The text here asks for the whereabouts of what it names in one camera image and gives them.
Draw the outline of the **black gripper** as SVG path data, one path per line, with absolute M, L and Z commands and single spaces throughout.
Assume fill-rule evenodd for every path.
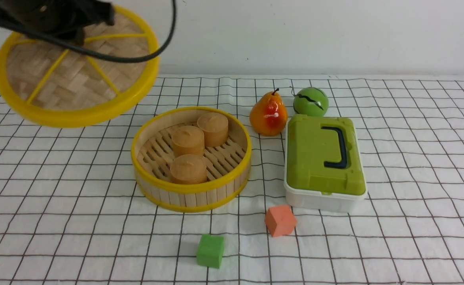
M 0 28 L 28 38 L 83 45 L 85 28 L 115 24 L 110 2 L 99 0 L 0 0 Z

